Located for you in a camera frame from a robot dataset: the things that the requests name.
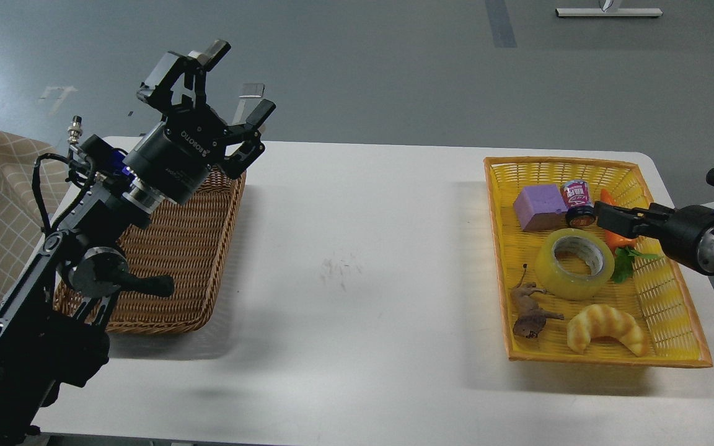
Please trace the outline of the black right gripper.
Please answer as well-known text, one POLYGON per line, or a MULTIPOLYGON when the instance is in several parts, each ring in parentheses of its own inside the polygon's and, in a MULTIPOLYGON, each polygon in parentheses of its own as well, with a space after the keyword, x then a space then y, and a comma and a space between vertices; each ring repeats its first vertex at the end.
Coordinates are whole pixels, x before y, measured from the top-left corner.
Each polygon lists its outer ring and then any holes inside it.
POLYGON ((680 265, 714 276, 714 209, 700 205, 680 209, 651 203, 625 208, 595 201, 597 225, 619 236, 660 239, 663 252, 680 265))

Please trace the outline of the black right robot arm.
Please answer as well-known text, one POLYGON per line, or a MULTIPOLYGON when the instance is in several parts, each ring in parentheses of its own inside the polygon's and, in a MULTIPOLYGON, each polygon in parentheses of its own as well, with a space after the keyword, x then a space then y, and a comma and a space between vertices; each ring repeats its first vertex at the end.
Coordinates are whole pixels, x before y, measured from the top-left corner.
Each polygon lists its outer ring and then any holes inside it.
MULTIPOLYGON (((706 182, 714 187, 714 168, 707 172, 706 182)), ((655 239, 669 259, 714 276, 714 207, 672 209, 651 203, 646 208, 624 208, 598 201, 595 214, 599 227, 631 239, 655 239)))

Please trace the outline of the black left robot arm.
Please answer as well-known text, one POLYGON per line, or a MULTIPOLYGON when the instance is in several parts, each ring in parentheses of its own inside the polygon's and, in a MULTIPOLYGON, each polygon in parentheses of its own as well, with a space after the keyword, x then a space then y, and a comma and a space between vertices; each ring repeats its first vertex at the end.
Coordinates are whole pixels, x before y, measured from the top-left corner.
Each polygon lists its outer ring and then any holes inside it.
POLYGON ((137 90, 161 121, 129 152, 91 136, 79 143, 81 118, 68 129, 66 156, 39 156, 32 192, 43 242, 0 301, 0 445, 39 435, 39 409, 61 384, 84 387, 110 352, 107 324, 121 292, 168 297, 170 276, 130 273, 117 240, 131 226, 146 229, 163 201, 184 205, 218 167, 236 180, 265 150, 260 128, 275 110, 263 99, 246 119, 227 124, 206 99, 207 73, 231 46, 215 40, 206 51, 166 53, 137 90), (51 219, 43 205, 42 161, 68 168, 79 191, 51 219))

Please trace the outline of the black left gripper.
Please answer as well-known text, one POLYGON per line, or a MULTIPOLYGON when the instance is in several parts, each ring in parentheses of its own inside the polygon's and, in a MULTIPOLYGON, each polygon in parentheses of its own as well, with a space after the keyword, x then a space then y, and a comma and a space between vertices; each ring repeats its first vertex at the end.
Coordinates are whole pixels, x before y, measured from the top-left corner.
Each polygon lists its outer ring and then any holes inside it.
POLYGON ((237 180, 265 151, 260 127, 276 110, 274 102, 261 99, 243 123, 234 125, 207 104, 207 73, 230 49, 229 42, 215 40, 202 52, 168 51, 137 90, 139 101, 161 113, 161 121, 130 150, 125 165, 178 205, 187 203, 209 176, 213 152, 220 170, 237 180), (173 103, 179 79, 192 96, 173 103))

